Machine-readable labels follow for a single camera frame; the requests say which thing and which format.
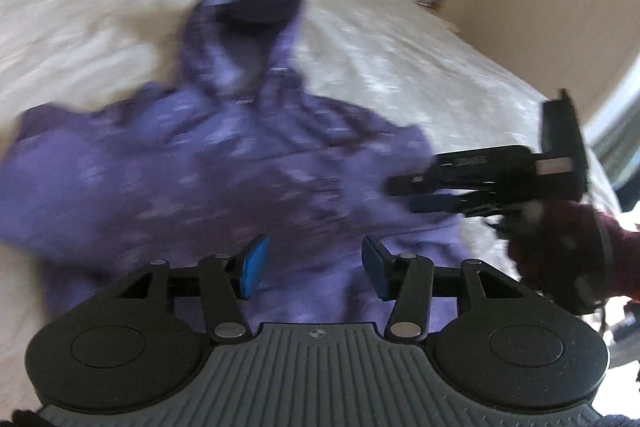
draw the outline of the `floor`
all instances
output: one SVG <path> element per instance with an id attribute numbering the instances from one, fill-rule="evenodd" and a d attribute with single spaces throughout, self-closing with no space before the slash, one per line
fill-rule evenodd
<path id="1" fill-rule="evenodd" d="M 636 231 L 637 223 L 640 223 L 640 203 L 620 219 L 620 224 L 626 230 Z M 616 298 L 609 301 L 607 322 L 610 325 L 622 320 L 622 306 L 627 300 Z M 640 363 L 632 362 L 609 370 L 593 402 L 600 414 L 623 414 L 629 418 L 640 418 L 640 383 L 636 382 L 639 369 Z"/>

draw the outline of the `purple hoodie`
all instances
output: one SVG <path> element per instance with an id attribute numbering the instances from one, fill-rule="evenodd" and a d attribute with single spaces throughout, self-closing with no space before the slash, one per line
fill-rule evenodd
<path id="1" fill-rule="evenodd" d="M 176 87 L 149 83 L 102 111 L 28 110 L 0 166 L 0 237 L 42 259 L 60 313 L 152 259 L 190 266 L 257 233 L 271 260 L 252 323 L 376 321 L 360 244 L 458 266 L 456 216 L 410 214 L 386 177 L 420 171 L 415 127 L 305 94 L 291 53 L 301 0 L 201 0 Z M 455 316 L 436 302 L 431 330 Z"/>

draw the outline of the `logo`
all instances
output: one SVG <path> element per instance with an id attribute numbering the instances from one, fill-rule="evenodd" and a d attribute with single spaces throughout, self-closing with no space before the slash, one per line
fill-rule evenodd
<path id="1" fill-rule="evenodd" d="M 536 173 L 538 176 L 548 176 L 550 174 L 563 174 L 573 172 L 574 165 L 571 158 L 551 158 L 548 160 L 538 160 L 536 162 Z"/>
<path id="2" fill-rule="evenodd" d="M 309 336 L 315 338 L 316 341 L 319 341 L 322 337 L 326 335 L 326 331 L 321 330 L 320 328 L 316 328 L 315 330 L 309 331 Z"/>
<path id="3" fill-rule="evenodd" d="M 456 167 L 466 167 L 469 165 L 484 165 L 487 163 L 486 156 L 471 156 L 469 158 L 460 158 L 455 160 Z"/>

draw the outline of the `white duvet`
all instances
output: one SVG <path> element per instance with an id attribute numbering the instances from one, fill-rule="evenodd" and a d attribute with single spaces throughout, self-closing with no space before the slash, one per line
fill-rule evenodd
<path id="1" fill-rule="evenodd" d="M 170 81 L 179 31 L 195 0 L 0 0 L 0 146 L 18 115 L 58 102 L 89 110 Z M 308 90 L 357 103 L 396 124 L 418 123 L 437 152 L 537 147 L 542 95 L 450 33 L 409 0 L 306 0 L 297 52 Z M 617 203 L 592 165 L 596 202 Z M 475 220 L 463 234 L 478 257 L 511 271 L 503 245 Z M 0 251 L 0 417 L 36 407 L 22 366 L 42 324 L 27 254 Z"/>

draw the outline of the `circular pad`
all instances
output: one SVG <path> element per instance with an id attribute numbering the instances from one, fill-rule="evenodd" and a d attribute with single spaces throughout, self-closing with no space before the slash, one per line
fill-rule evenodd
<path id="1" fill-rule="evenodd" d="M 135 360 L 145 350 L 145 337 L 133 328 L 99 326 L 80 333 L 71 345 L 78 362 L 107 369 Z"/>
<path id="2" fill-rule="evenodd" d="M 562 355 L 562 340 L 539 326 L 507 326 L 489 339 L 496 357 L 521 367 L 543 367 Z"/>
<path id="3" fill-rule="evenodd" d="M 515 412 L 590 399 L 609 364 L 589 325 L 546 299 L 481 299 L 437 334 L 434 359 L 469 398 Z"/>
<path id="4" fill-rule="evenodd" d="M 156 403 L 187 383 L 202 336 L 145 299 L 81 305 L 31 340 L 27 374 L 43 404 L 115 413 Z"/>

